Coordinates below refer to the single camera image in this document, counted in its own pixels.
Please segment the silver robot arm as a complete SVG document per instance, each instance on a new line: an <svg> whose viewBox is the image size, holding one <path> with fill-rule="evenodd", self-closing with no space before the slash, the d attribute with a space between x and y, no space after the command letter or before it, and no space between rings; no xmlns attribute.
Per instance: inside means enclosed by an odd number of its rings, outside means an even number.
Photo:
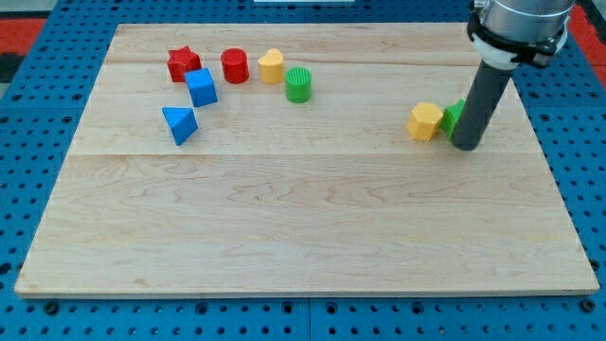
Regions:
<svg viewBox="0 0 606 341"><path fill-rule="evenodd" d="M573 0L471 0L467 33L493 68L546 68L566 43L573 7Z"/></svg>

